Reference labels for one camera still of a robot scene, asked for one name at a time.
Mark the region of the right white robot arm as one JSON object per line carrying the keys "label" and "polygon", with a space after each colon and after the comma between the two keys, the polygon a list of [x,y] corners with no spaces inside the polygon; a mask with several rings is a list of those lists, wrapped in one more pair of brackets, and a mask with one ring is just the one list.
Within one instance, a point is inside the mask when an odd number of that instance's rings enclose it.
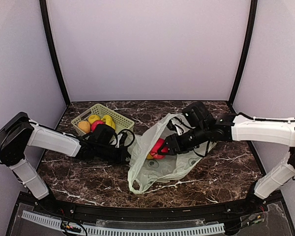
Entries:
{"label": "right white robot arm", "polygon": [[253,185],[252,194],[241,203],[245,213],[252,213],[273,191],[295,177],[295,117],[256,118],[243,113],[223,115],[185,115],[192,128],[165,138],[157,148],[159,155],[185,154],[205,142],[257,141],[289,147],[288,153],[268,174]]}

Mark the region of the light green plastic bag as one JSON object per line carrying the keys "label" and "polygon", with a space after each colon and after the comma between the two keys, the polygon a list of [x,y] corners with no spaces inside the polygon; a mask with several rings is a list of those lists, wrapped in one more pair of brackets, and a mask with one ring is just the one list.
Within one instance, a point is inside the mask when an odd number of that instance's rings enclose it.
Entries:
{"label": "light green plastic bag", "polygon": [[168,113],[142,136],[136,135],[129,147],[131,154],[128,187],[134,194],[144,194],[155,183],[184,178],[216,143],[204,142],[186,154],[159,155],[152,148],[172,134],[186,134],[189,123],[182,114]]}

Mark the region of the orange toy peach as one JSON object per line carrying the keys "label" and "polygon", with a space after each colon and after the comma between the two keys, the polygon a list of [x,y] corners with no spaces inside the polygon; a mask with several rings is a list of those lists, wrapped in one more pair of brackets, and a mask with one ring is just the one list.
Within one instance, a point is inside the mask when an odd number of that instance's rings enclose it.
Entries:
{"label": "orange toy peach", "polygon": [[85,133],[89,133],[91,131],[91,124],[86,120],[80,121],[78,123],[78,127]]}

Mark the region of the red toy fruit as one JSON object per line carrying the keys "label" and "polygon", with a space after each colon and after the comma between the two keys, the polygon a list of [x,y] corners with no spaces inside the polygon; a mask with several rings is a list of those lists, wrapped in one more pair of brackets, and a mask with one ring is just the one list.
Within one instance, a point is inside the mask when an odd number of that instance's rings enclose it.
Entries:
{"label": "red toy fruit", "polygon": [[165,140],[159,138],[155,143],[154,147],[150,151],[153,159],[163,159],[166,157],[166,154],[169,152],[168,147],[165,145]]}

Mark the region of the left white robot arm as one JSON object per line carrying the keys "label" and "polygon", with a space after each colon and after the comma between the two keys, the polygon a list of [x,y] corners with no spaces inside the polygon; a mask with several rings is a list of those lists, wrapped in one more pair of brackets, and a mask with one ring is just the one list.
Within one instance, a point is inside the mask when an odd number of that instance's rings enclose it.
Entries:
{"label": "left white robot arm", "polygon": [[130,159],[127,133],[126,129],[116,133],[100,124],[93,133],[74,136],[41,125],[27,113],[19,112],[0,130],[0,164],[7,166],[41,200],[40,206],[48,214],[56,214],[59,202],[50,196],[51,190],[29,162],[27,148],[51,150],[79,160],[98,157],[110,164],[123,164]]}

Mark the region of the red toy apple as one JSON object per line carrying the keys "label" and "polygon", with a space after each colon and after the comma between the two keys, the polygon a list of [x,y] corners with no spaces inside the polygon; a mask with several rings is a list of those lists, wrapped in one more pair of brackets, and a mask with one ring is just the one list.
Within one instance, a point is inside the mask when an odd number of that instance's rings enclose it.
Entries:
{"label": "red toy apple", "polygon": [[100,124],[105,124],[105,122],[101,121],[101,120],[96,120],[92,125],[91,125],[91,132],[93,132],[96,127]]}

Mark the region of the yellow toy banana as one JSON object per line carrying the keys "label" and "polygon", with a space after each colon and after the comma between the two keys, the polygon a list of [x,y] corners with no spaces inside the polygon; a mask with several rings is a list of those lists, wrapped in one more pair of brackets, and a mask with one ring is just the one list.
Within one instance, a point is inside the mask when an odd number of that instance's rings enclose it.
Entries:
{"label": "yellow toy banana", "polygon": [[101,121],[104,122],[109,127],[113,128],[114,130],[116,129],[116,124],[110,115],[104,115]]}

